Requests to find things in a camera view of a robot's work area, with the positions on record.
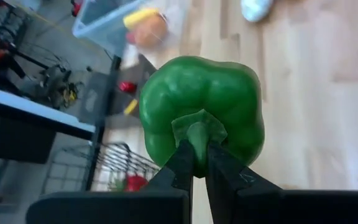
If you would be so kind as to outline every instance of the plastic bin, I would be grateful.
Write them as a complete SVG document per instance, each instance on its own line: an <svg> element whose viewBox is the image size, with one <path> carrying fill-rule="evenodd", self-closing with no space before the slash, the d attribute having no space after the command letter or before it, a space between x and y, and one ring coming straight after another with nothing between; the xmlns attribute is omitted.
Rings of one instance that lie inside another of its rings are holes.
<svg viewBox="0 0 358 224"><path fill-rule="evenodd" d="M132 44L139 47L140 51L158 50L178 42L187 8L188 0L85 0L75 21L73 34L78 38L92 40L122 57L128 44L128 35L139 31L140 24L144 22L140 20L137 25L128 27L124 24L124 18L142 9L153 9L158 11L154 16L161 16L165 21L166 34L161 38L156 37L158 43L147 47Z"/></svg>

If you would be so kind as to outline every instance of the toy vegetable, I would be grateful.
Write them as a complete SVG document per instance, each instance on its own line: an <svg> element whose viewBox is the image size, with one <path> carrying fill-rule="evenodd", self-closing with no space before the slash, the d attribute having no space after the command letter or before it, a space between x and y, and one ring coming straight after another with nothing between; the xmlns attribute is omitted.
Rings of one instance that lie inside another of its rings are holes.
<svg viewBox="0 0 358 224"><path fill-rule="evenodd" d="M260 85L245 65L182 56L167 62L140 95L140 120L152 160L163 166L179 142L195 149L195 176L204 177L209 141L221 143L244 165L264 142Z"/></svg>

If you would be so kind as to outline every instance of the clear plastic container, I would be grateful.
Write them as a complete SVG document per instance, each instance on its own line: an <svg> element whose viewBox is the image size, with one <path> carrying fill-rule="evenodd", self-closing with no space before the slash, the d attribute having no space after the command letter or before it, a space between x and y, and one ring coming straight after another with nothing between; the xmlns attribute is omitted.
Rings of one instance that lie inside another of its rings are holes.
<svg viewBox="0 0 358 224"><path fill-rule="evenodd" d="M92 40L119 57L127 44L140 51L157 50L180 40L187 8L188 0L85 0L73 34ZM139 14L146 10L156 13L139 19ZM137 22L128 22L129 16L133 18L135 14Z"/></svg>

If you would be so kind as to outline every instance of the wire basket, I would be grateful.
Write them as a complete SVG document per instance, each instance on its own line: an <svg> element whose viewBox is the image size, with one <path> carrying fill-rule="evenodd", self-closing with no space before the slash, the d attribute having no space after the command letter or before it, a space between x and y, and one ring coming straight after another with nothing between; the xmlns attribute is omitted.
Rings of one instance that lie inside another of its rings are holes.
<svg viewBox="0 0 358 224"><path fill-rule="evenodd" d="M118 185L128 178L141 177L149 181L159 170L151 160L132 152L123 142L100 144L100 148L92 191L124 190ZM52 157L41 194L85 190L87 175L92 172L92 159L89 145L57 151Z"/></svg>

